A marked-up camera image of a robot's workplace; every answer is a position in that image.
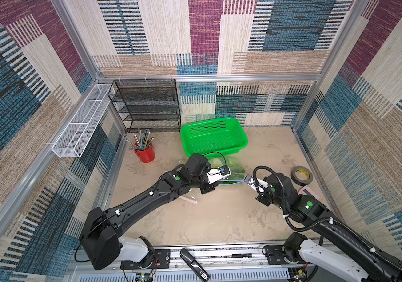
beige floor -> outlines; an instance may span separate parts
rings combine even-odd
[[[229,157],[236,158],[247,173],[251,174],[256,166],[265,165],[290,176],[293,166],[307,166],[290,128],[244,130],[248,146]],[[156,157],[151,163],[141,163],[132,150],[126,151],[111,206],[136,196],[154,184],[164,171],[188,159],[179,133],[155,133],[153,136]],[[259,171],[257,176],[263,178],[268,174]],[[314,180],[309,186],[326,203],[317,182]],[[266,207],[255,200],[256,192],[246,184],[219,186],[205,195],[197,189],[190,195],[196,198],[196,205],[176,199],[135,223],[126,235],[145,236],[153,245],[184,245],[287,239],[293,232],[280,209],[273,205]],[[304,234],[318,237],[313,231]]]

black wire mesh shelf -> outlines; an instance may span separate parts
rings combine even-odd
[[[174,79],[121,79],[108,96],[129,132],[179,132],[181,111]]]

black handle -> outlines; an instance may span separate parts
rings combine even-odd
[[[210,275],[202,268],[199,262],[188,252],[187,249],[182,249],[180,252],[181,258],[185,263],[193,270],[193,272],[201,279],[203,282],[207,282],[210,279]]]

white wire mesh basket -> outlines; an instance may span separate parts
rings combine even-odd
[[[97,84],[52,147],[58,157],[80,157],[114,95],[111,84]]]

vent grille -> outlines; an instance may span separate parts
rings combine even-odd
[[[211,282],[232,281],[277,281],[289,279],[287,268],[250,268],[250,269],[220,269],[208,270]],[[135,273],[126,273],[130,282],[135,281]],[[192,282],[201,281],[190,270],[161,271],[154,276],[155,282],[177,281]],[[123,274],[82,274],[79,282],[125,282]]]

